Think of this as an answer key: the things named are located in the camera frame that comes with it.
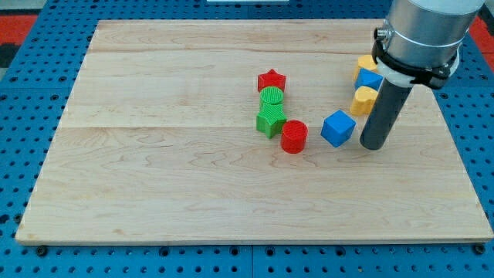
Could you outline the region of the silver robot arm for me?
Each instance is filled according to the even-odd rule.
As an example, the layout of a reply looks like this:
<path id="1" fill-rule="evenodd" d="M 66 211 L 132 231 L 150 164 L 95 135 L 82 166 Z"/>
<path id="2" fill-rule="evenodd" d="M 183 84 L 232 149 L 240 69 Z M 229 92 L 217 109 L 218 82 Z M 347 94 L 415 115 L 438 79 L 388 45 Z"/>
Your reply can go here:
<path id="1" fill-rule="evenodd" d="M 446 64 L 485 0 L 394 0 L 374 38 L 393 59 L 417 68 Z"/>

